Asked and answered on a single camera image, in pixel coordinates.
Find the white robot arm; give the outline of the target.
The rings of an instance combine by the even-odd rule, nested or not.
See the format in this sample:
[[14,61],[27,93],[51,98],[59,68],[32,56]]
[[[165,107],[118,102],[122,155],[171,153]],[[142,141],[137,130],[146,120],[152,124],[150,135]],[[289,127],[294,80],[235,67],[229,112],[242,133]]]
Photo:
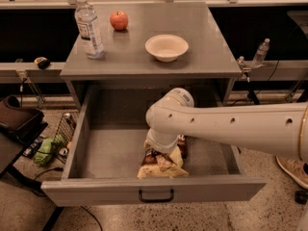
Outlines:
[[186,135],[307,162],[307,115],[305,102],[196,108],[191,94],[176,88],[147,110],[146,140],[169,152]]

